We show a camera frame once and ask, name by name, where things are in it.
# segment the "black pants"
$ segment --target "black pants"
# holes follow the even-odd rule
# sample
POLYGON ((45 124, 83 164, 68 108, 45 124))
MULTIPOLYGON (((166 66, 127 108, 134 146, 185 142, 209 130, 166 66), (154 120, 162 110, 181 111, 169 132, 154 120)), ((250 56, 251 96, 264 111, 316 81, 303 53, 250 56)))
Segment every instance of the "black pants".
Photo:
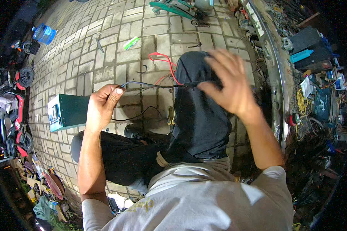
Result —
MULTIPOLYGON (((220 81, 204 61, 205 52, 183 54, 175 76, 180 83, 220 81)), ((198 162, 198 159, 226 157, 231 123, 227 112, 198 88, 175 89, 176 125, 166 142, 143 145, 140 141, 102 132, 101 148, 106 179, 129 186, 136 181, 148 185, 150 179, 163 168, 157 164, 157 152, 168 163, 198 162)), ((78 133, 71 145, 74 161, 78 162, 83 132, 78 133)))

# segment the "man's arm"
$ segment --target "man's arm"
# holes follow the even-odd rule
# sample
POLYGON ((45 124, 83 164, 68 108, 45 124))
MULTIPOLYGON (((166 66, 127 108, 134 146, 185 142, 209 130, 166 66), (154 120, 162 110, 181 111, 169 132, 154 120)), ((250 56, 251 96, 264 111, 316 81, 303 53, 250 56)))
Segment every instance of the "man's arm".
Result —
POLYGON ((81 201, 92 198, 108 205, 100 133, 110 122, 113 109, 124 92, 118 87, 107 84, 90 96, 78 162, 77 179, 81 201))
POLYGON ((198 87, 224 109, 236 114, 244 123, 254 162, 259 169, 282 166, 284 163, 278 141, 254 100, 247 83, 243 60, 226 50, 215 50, 210 54, 212 57, 206 58, 206 61, 216 72, 223 88, 219 90, 210 82, 200 83, 198 87))

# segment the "man's left hand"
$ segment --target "man's left hand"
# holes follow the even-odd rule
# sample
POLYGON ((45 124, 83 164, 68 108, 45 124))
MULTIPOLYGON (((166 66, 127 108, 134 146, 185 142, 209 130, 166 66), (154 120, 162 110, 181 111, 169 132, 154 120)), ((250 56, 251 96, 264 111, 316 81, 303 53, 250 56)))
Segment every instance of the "man's left hand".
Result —
POLYGON ((111 121, 113 109, 124 92, 125 89, 119 85, 107 84, 91 94, 85 130, 100 133, 111 121))

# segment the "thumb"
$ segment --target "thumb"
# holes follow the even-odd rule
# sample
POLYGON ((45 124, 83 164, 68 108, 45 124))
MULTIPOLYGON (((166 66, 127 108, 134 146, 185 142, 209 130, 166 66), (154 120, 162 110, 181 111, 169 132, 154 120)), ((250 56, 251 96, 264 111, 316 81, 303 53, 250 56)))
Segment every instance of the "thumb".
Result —
POLYGON ((121 96, 125 90, 123 88, 115 88, 111 94, 109 95, 106 104, 108 105, 109 108, 113 109, 118 101, 120 100, 121 96))
POLYGON ((217 104, 221 105, 222 92, 211 82, 201 82, 198 88, 209 95, 217 104))

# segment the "person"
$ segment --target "person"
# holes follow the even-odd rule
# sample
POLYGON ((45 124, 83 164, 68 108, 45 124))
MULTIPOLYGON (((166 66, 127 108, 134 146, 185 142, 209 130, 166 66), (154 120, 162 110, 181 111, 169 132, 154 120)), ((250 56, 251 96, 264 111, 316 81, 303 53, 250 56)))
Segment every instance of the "person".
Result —
POLYGON ((176 125, 166 141, 102 132, 125 89, 108 84, 90 96, 85 130, 71 145, 79 164, 84 229, 291 230, 282 152, 255 102, 242 59, 225 50, 188 52, 175 73, 180 83, 200 83, 175 89, 176 125), (254 162, 263 170, 250 185, 229 173, 228 112, 244 123, 254 162), (145 197, 114 217, 106 179, 145 191, 145 197))

